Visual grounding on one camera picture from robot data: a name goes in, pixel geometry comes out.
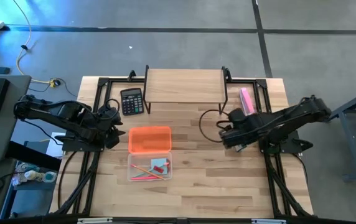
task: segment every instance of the white cable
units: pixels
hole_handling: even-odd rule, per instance
[[[26,14],[24,13],[24,11],[22,10],[22,8],[18,5],[18,3],[16,2],[16,0],[13,0],[14,3],[16,4],[16,6],[19,8],[19,10],[22,12],[24,18],[26,19],[26,22],[27,22],[27,25],[29,26],[29,38],[27,38],[27,41],[26,43],[24,44],[24,46],[27,47],[27,44],[29,44],[30,40],[31,40],[31,25],[30,25],[30,22],[29,22],[29,19],[27,18]],[[23,73],[23,71],[21,70],[20,66],[19,66],[19,62],[21,60],[21,57],[22,57],[22,53],[23,53],[23,50],[25,49],[21,49],[21,51],[19,52],[19,55],[17,56],[16,58],[16,67],[18,69],[18,71],[21,73],[21,75],[25,75]],[[40,80],[34,80],[32,79],[31,80],[32,82],[37,82],[37,83],[46,83],[46,84],[49,84],[50,82],[49,81],[40,81]]]

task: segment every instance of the orange lid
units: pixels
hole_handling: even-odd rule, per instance
[[[165,153],[171,150],[171,128],[149,126],[129,130],[128,151],[132,154]]]

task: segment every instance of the calculator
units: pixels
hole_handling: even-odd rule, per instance
[[[143,113],[142,92],[140,88],[120,91],[123,115]]]

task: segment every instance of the calculator display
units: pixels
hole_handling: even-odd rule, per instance
[[[141,94],[141,90],[128,90],[128,91],[122,91],[121,96],[128,96],[128,95],[133,95],[133,94]]]

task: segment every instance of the wooden table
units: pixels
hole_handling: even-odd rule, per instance
[[[83,77],[78,100],[93,104],[99,77]],[[273,111],[288,106],[283,80],[267,79]],[[142,83],[114,83],[111,97],[120,101],[125,88],[142,88]],[[228,84],[226,112],[240,107],[239,88],[252,86]],[[206,140],[199,131],[199,117],[215,104],[161,103],[151,114],[121,115],[122,131],[138,126],[164,125],[172,129],[172,179],[154,182],[127,180],[128,134],[120,143],[101,153],[94,189],[91,216],[109,217],[206,217],[206,218],[271,218],[273,216],[264,158],[258,144],[241,153],[226,150],[222,144]],[[226,119],[218,112],[209,113],[202,122],[206,135],[218,139],[215,122]],[[69,154],[63,157],[62,167]],[[62,201],[77,185],[83,153],[78,152],[67,167],[62,184]],[[292,155],[282,155],[286,183],[303,208],[312,213],[311,201],[301,163]],[[50,211],[57,208],[57,189]],[[277,192],[283,211],[281,194]],[[81,209],[85,204],[84,191]]]

